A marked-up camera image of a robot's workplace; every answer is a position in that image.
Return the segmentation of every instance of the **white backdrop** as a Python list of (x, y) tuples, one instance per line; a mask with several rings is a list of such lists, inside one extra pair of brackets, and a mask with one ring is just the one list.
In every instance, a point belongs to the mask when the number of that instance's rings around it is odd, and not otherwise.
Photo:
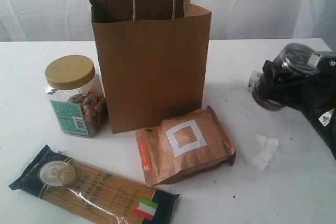
[[(192, 0), (211, 39), (322, 38), (336, 50), (336, 0)], [(0, 0), (0, 41), (93, 40), (89, 0)]]

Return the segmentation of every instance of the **plastic jar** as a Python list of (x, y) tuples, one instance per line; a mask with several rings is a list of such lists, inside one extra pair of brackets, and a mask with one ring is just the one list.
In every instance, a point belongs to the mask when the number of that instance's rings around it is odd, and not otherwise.
[(45, 90), (63, 132), (94, 137), (107, 118), (100, 73), (82, 55), (68, 55), (46, 68)]

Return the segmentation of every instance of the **italian flag sticker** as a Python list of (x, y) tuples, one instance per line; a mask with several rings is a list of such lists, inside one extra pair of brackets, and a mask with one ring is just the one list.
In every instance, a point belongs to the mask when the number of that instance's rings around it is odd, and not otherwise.
[(139, 198), (139, 206), (134, 210), (136, 215), (139, 215), (147, 220), (153, 220), (156, 209), (159, 205), (149, 199)]

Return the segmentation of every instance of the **white table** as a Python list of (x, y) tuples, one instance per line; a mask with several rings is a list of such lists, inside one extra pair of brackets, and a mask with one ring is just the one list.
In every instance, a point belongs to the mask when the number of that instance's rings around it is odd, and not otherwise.
[[(221, 166), (175, 185), (180, 193), (172, 224), (335, 223), (336, 161), (297, 111), (269, 112), (246, 91), (252, 70), (273, 60), (289, 42), (329, 50), (321, 39), (210, 41), (203, 105), (210, 104), (237, 148), (233, 167)], [(111, 134), (107, 124), (94, 139), (63, 134), (44, 93), (44, 70), (69, 54), (91, 57), (94, 42), (0, 43), (0, 220), (1, 223), (90, 223), (7, 186), (44, 144), (69, 156), (144, 182), (135, 133)], [(256, 134), (279, 139), (269, 166), (256, 171)]]

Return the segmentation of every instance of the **white square graphic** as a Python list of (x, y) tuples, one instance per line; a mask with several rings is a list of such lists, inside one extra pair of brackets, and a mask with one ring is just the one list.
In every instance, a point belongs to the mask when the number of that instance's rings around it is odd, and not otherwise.
[[(183, 147), (179, 147), (178, 143), (177, 143), (177, 139), (174, 136), (174, 133), (186, 128), (186, 127), (191, 127), (191, 129), (193, 130), (197, 141), (194, 141), (192, 143), (186, 144)], [(174, 152), (174, 157), (180, 156), (181, 154), (194, 150), (194, 149), (198, 149), (201, 148), (203, 146), (206, 146), (206, 142), (204, 140), (204, 137), (200, 131), (200, 128), (198, 127), (197, 123), (195, 120), (190, 120), (184, 123), (180, 123), (174, 127), (172, 127), (171, 129), (166, 131), (166, 135), (169, 139), (169, 142), (171, 143), (172, 147), (173, 147), (173, 152)]]

